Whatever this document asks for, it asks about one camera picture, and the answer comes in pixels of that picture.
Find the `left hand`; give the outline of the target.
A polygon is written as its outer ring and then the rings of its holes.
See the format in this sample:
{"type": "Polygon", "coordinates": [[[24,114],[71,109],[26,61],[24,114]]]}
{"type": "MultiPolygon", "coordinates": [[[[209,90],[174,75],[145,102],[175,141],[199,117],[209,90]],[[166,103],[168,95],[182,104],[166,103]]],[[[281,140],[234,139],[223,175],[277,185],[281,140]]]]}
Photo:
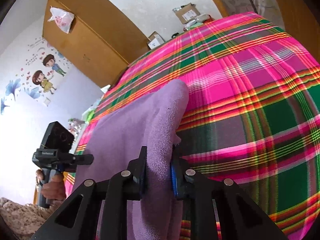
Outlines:
{"type": "Polygon", "coordinates": [[[49,200],[64,200],[66,189],[63,174],[54,175],[48,183],[44,184],[41,194],[49,200]]]}

